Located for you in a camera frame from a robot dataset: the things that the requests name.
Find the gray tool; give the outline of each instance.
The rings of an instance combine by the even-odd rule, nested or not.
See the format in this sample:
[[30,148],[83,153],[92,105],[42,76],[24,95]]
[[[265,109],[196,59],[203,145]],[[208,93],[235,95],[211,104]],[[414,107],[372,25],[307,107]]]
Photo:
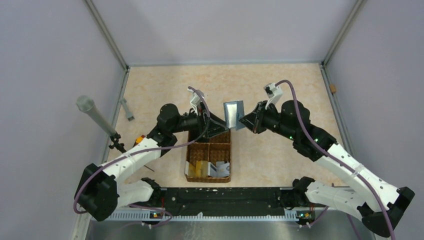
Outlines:
[[90,118],[93,119],[94,122],[99,125],[103,129],[103,131],[107,133],[107,135],[113,137],[117,134],[117,131],[99,112],[96,105],[94,104],[93,99],[86,95],[81,95],[76,100],[76,106],[78,106],[78,109],[81,112],[90,116]]
[[126,119],[128,119],[128,121],[134,120],[133,113],[128,109],[127,100],[125,98],[122,98],[121,100],[119,100],[119,102],[125,110]]

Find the cable tie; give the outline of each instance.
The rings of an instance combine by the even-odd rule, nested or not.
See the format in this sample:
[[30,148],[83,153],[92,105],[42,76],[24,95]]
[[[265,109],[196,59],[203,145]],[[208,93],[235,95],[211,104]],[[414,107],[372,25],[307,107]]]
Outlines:
[[134,159],[134,157],[131,155],[131,152],[124,152],[122,155],[124,155],[127,159],[135,162],[136,160]]
[[354,168],[354,172],[352,172],[352,174],[350,175],[351,177],[356,177],[358,176],[358,174],[361,173],[362,170],[364,170],[365,166],[362,165],[362,163],[359,164],[359,166],[357,166],[356,168]]

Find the gray wall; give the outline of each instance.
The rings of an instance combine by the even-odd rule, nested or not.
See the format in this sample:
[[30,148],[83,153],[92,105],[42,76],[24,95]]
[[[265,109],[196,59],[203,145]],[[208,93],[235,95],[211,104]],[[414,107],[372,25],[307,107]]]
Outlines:
[[422,239],[424,1],[369,0],[328,66],[354,155],[416,196],[395,233]]
[[111,119],[123,69],[82,0],[0,1],[0,33],[0,239],[66,240],[106,142],[75,100]]
[[130,65],[321,61],[355,0],[93,0]]

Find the metal base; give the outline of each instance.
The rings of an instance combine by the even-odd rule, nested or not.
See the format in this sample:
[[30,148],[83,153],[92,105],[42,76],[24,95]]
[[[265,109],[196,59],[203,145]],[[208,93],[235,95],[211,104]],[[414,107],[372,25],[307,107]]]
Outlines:
[[[375,236],[362,223],[354,224],[363,240]],[[152,228],[134,221],[92,221],[86,240],[356,240],[345,213],[329,209],[311,228],[284,221],[171,221]]]

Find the small wooden block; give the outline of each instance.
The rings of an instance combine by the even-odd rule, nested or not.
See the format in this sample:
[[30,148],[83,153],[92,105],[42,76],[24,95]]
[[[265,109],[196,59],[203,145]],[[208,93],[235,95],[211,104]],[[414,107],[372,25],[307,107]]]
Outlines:
[[337,92],[336,86],[334,84],[330,84],[330,93],[335,94]]

